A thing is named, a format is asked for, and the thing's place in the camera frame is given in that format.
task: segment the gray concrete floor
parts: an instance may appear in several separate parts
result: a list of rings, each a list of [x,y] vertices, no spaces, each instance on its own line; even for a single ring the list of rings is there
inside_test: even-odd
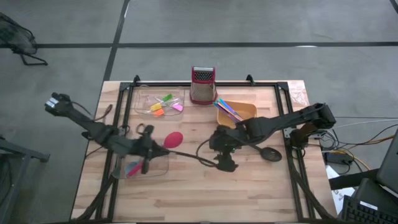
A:
[[[1,1],[0,12],[40,44],[112,43],[124,0]],[[136,0],[120,42],[384,42],[398,40],[388,0]],[[111,49],[39,49],[48,67],[26,67],[0,49],[0,133],[51,154],[30,166],[12,223],[68,220],[87,142],[81,129],[44,111],[51,92],[68,93],[94,112]],[[311,103],[326,102],[337,126],[398,117],[397,47],[118,49],[110,80],[189,80],[190,66],[216,66],[217,79],[305,80]],[[363,142],[398,123],[337,129]],[[394,130],[381,137],[392,134]],[[353,153],[378,168],[389,142]],[[343,172],[345,166],[333,166]],[[350,173],[358,172],[352,166]]]

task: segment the red cheese grater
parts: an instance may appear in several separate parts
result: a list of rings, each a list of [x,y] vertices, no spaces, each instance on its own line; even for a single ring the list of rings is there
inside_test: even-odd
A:
[[[216,68],[192,67],[190,98],[192,103],[211,104],[217,99]]]

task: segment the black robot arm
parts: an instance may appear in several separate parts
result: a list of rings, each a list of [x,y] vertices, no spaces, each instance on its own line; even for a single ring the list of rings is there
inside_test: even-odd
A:
[[[164,156],[168,150],[160,147],[151,138],[153,126],[146,126],[139,139],[127,139],[119,135],[119,129],[112,125],[96,122],[76,110],[70,97],[65,94],[52,93],[52,97],[46,102],[45,110],[54,116],[62,116],[71,119],[76,124],[87,130],[90,139],[97,142],[106,149],[114,151],[119,156],[127,154],[148,157],[148,160],[155,157]]]
[[[235,129],[219,125],[210,137],[210,149],[218,151],[216,158],[222,164],[227,164],[229,169],[235,165],[229,156],[235,149],[241,146],[251,146],[258,150],[263,159],[277,162],[282,159],[282,154],[270,147],[261,149],[257,144],[265,141],[276,131],[292,126],[304,124],[300,129],[290,132],[290,145],[292,147],[304,147],[308,143],[308,137],[319,129],[332,128],[336,120],[329,106],[317,103],[302,110],[278,116],[275,118],[251,118],[236,124]]]

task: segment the wooden table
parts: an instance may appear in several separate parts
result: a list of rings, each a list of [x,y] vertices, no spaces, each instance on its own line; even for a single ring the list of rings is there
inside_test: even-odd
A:
[[[101,116],[109,104],[116,104],[120,82],[104,82],[98,104]],[[303,81],[289,81],[294,110],[309,105]],[[137,101],[134,89],[129,125],[132,130],[139,123],[155,126],[152,137],[160,144],[173,131],[183,134],[183,143],[176,151],[194,154],[199,143],[208,139],[216,128],[216,108],[213,105],[195,105],[185,88],[185,107],[178,121],[143,119],[134,110]],[[268,87],[220,87],[224,100],[253,103],[257,115],[278,116],[275,91]],[[111,124],[113,113],[106,117]],[[137,138],[131,131],[128,138]],[[259,146],[270,146],[282,153],[279,162],[263,160],[257,151],[243,147],[233,154],[239,167],[233,173],[201,165],[197,160],[169,155],[169,171],[165,175],[149,175],[140,179],[121,179],[114,210],[114,222],[280,222],[296,221],[292,187],[285,156],[282,133],[273,134]],[[88,152],[98,145],[91,142]],[[72,218],[78,217],[100,189],[106,150],[93,153],[84,163]],[[200,155],[212,159],[215,152],[205,144]],[[336,216],[331,190],[326,177],[320,149],[306,148],[304,158],[310,188],[328,212]],[[154,171],[161,174],[163,169]],[[305,199],[301,192],[303,210]]]

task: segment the metal table frame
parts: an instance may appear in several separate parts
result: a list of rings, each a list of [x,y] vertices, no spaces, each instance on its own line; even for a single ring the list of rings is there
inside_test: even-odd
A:
[[[115,114],[114,114],[114,119],[113,119],[113,125],[115,127],[117,127],[118,123],[119,123],[120,112],[121,112],[121,108],[122,108],[122,102],[123,102],[124,95],[127,95],[127,101],[126,101],[126,107],[125,107],[125,111],[124,111],[122,126],[127,125],[129,122],[129,114],[130,114],[130,109],[131,109],[133,90],[135,87],[140,87],[142,85],[149,86],[149,87],[190,86],[191,82],[142,82],[141,79],[139,78],[139,76],[136,76],[134,78],[133,82],[121,82],[120,86],[119,86],[118,100],[116,102],[116,109],[115,109]],[[253,80],[252,76],[248,75],[246,78],[246,81],[216,82],[216,86],[251,86],[253,88],[257,88],[257,87],[273,88],[275,90],[276,102],[277,102],[278,112],[280,115],[285,114],[284,107],[282,104],[282,97],[281,97],[281,93],[280,93],[281,91],[283,91],[284,95],[285,95],[285,100],[287,103],[287,112],[288,113],[293,112],[292,101],[290,99],[289,85],[287,82],[255,82]],[[297,219],[299,222],[316,220],[314,206],[311,202],[311,200],[314,202],[315,197],[313,195],[310,195],[311,197],[309,197],[306,193],[305,193],[305,199],[306,199],[306,206],[307,206],[307,210],[308,210],[308,218],[303,217],[303,208],[302,208],[302,204],[300,201],[298,182],[296,181],[296,179],[293,178],[293,172],[296,171],[295,164],[293,161],[293,155],[292,155],[292,151],[294,149],[291,147],[289,138],[287,137],[289,135],[285,132],[287,132],[287,130],[283,130],[283,138],[284,138],[284,143],[285,143],[287,165],[289,167],[289,173],[290,173],[290,182],[292,184],[292,191],[293,191],[293,196],[294,196],[294,204],[295,204],[295,209],[297,212]],[[298,150],[296,152],[297,152],[297,158],[295,158],[295,159],[297,159],[297,161],[298,161],[299,172],[300,172],[300,176],[301,176],[301,180],[302,180],[301,182],[304,183],[309,188],[308,177],[307,177],[307,173],[305,170],[302,152],[300,150]],[[104,172],[103,172],[102,181],[101,181],[101,190],[100,190],[100,193],[97,195],[97,196],[99,196],[102,192],[102,195],[104,196],[105,193],[108,191],[108,189],[111,187],[111,195],[109,198],[109,207],[108,207],[108,212],[107,212],[106,216],[104,217],[104,215],[103,215],[103,205],[104,205],[103,196],[100,198],[96,197],[95,198],[96,203],[94,203],[94,202],[92,203],[92,204],[95,204],[95,210],[96,210],[95,218],[92,220],[88,220],[88,219],[71,220],[73,223],[111,223],[112,222],[113,216],[114,216],[116,196],[118,193],[118,183],[119,183],[118,179],[115,179],[112,177],[109,178],[111,166],[112,166],[112,157],[113,157],[113,152],[107,151],[105,165],[104,165]]]
[[[29,165],[30,160],[32,158],[36,158],[40,162],[47,162],[49,160],[50,154],[42,154],[40,152],[27,149],[22,146],[18,146],[1,137],[0,137],[0,149],[8,152],[7,154],[3,154],[5,156],[17,156],[21,157],[22,159],[15,180],[13,183],[10,183],[11,189],[8,195],[5,196],[6,199],[3,205],[4,211],[0,213],[0,223],[8,223],[11,217],[12,209],[14,208],[15,202],[18,198],[19,191],[24,181],[27,166]]]

